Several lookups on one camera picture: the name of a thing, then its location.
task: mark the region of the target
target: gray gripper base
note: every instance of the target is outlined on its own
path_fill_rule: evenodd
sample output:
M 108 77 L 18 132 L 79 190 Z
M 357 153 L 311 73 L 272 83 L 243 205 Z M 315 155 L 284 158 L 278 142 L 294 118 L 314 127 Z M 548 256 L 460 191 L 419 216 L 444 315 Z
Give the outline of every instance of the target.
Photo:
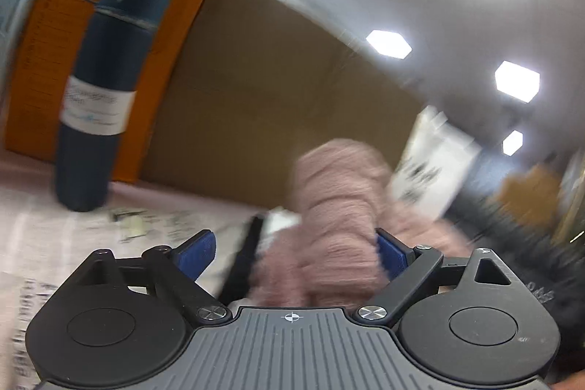
M 453 390 L 403 356 L 387 331 L 331 309 L 243 308 L 199 329 L 159 374 L 125 390 Z M 546 390 L 541 380 L 517 387 Z M 60 390 L 42 383 L 38 390 Z

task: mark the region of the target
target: orange board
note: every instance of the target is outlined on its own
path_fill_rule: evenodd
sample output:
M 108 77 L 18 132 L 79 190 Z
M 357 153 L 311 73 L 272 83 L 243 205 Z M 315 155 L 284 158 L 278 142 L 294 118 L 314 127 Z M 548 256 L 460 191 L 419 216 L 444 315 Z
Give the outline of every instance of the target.
M 114 180 L 132 182 L 140 174 L 157 108 L 202 1 L 172 0 L 169 5 L 142 68 Z M 84 0 L 36 0 L 12 72 L 7 149 L 54 159 L 61 98 L 92 13 Z

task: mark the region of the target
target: white label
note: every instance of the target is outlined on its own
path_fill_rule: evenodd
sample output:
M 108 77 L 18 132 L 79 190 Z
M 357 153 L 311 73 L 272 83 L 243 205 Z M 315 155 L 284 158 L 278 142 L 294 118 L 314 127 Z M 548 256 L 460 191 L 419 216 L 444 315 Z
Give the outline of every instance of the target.
M 135 91 L 110 90 L 69 77 L 61 121 L 82 133 L 113 136 L 126 130 Z

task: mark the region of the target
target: screw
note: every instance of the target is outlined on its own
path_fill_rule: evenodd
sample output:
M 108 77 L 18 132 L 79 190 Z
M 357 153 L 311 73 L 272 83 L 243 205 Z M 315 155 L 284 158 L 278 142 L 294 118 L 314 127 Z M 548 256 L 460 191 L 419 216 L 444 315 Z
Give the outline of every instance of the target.
M 197 315 L 206 321 L 217 321 L 227 316 L 227 310 L 221 306 L 205 306 L 197 311 Z
M 364 306 L 359 309 L 358 314 L 362 319 L 375 321 L 377 319 L 386 317 L 386 314 L 388 313 L 383 307 L 380 306 Z

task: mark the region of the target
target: pink fabric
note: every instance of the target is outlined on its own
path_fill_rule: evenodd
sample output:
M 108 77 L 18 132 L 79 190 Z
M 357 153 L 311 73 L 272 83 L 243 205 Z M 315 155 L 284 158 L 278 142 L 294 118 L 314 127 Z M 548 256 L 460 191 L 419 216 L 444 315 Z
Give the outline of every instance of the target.
M 389 180 L 381 154 L 356 141 L 333 140 L 302 156 L 293 177 L 301 223 L 281 230 L 256 263 L 252 300 L 261 306 L 355 309 L 388 283 L 376 227 L 411 246 L 469 255 L 451 227 L 391 203 Z

